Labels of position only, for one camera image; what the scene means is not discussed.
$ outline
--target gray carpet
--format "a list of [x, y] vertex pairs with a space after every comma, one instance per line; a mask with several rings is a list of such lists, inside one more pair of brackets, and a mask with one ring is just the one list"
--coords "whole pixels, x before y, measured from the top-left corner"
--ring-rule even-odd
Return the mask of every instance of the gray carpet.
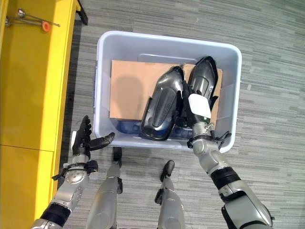
[[[98, 38], [109, 30], [224, 42], [243, 55], [237, 132], [226, 153], [275, 217], [276, 229], [305, 228], [305, 2], [303, 0], [83, 0], [89, 25], [73, 34], [61, 163], [70, 135], [92, 114], [92, 82]], [[94, 151], [100, 170], [65, 228], [85, 227], [90, 205], [111, 161], [111, 149]], [[123, 149], [118, 196], [119, 228], [157, 227], [153, 201], [168, 159], [184, 205], [187, 229], [226, 228], [212, 181], [189, 152]]]

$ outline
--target robot leg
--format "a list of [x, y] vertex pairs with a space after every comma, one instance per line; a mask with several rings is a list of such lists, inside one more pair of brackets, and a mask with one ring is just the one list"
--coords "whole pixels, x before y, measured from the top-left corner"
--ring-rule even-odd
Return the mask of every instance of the robot leg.
[[86, 229], [116, 229], [117, 194], [123, 192], [120, 179], [120, 160], [115, 161], [121, 148], [113, 149], [114, 162], [107, 172], [107, 178], [99, 188], [87, 219]]
[[158, 229], [184, 229], [183, 205], [170, 179], [173, 166], [169, 171], [169, 162], [164, 166], [161, 175], [163, 182], [155, 198], [155, 202], [161, 205]]

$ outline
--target yellow shelf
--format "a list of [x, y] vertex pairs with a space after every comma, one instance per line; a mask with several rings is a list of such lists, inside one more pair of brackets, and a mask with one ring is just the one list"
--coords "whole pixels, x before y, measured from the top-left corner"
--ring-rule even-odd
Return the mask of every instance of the yellow shelf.
[[61, 25], [51, 26], [49, 33], [29, 25], [11, 25], [3, 30], [0, 221], [1, 228], [28, 228], [57, 189], [51, 176], [59, 170], [72, 32], [80, 6], [77, 0], [2, 3], [1, 29], [5, 6], [8, 16], [16, 15], [22, 7], [28, 14]]

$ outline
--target orange cap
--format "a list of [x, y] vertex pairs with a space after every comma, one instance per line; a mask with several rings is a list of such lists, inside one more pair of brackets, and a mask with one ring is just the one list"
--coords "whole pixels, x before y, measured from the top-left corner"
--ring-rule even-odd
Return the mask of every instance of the orange cap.
[[45, 32], [49, 32], [50, 31], [50, 24], [46, 21], [43, 21], [41, 23], [41, 27], [42, 27], [42, 30], [45, 31]]

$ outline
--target white tag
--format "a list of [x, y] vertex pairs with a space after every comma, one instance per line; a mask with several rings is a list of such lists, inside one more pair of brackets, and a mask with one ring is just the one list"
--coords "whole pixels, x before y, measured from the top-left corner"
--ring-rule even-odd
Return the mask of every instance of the white tag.
[[191, 94], [189, 103], [193, 114], [211, 118], [211, 110], [207, 98], [199, 94]]
[[76, 131], [73, 131], [71, 136], [71, 145], [70, 145], [71, 150], [72, 150], [72, 146], [74, 145], [75, 138], [76, 138]]

